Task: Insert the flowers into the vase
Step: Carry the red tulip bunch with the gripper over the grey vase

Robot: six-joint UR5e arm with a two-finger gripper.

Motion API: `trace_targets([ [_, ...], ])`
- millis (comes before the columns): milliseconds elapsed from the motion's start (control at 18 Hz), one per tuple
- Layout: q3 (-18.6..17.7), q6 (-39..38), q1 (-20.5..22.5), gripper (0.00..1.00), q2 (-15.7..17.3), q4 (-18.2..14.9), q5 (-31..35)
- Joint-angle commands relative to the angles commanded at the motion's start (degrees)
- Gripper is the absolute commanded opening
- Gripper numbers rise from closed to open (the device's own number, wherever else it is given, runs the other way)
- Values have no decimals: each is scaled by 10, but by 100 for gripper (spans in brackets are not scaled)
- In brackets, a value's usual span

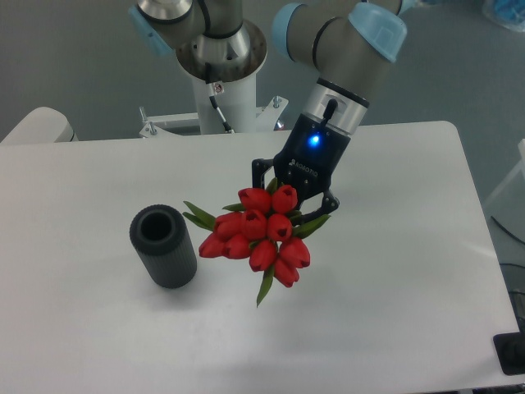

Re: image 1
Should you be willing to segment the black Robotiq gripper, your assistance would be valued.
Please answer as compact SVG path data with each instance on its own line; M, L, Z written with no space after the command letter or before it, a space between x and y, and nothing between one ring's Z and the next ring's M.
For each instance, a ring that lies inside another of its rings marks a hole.
M331 176L349 142L347 135L301 115L274 159L252 161L252 187L273 195L280 181L295 188L300 201L323 192L321 206L295 218L294 225L303 225L330 214L340 207L340 201L329 189ZM265 176L273 167L275 176L266 186Z

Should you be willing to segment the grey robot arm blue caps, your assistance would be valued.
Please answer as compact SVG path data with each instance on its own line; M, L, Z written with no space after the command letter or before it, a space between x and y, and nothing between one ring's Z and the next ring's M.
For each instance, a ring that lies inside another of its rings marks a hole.
M272 42L292 62L315 68L317 82L282 150L255 159L252 182L273 171L300 201L321 206L293 219L305 224L335 211L331 177L407 35L409 1L289 3L275 15ZM137 1L129 10L155 53L174 53L191 78L202 134L270 130L276 117L258 112L255 76L267 57L262 31L239 1Z

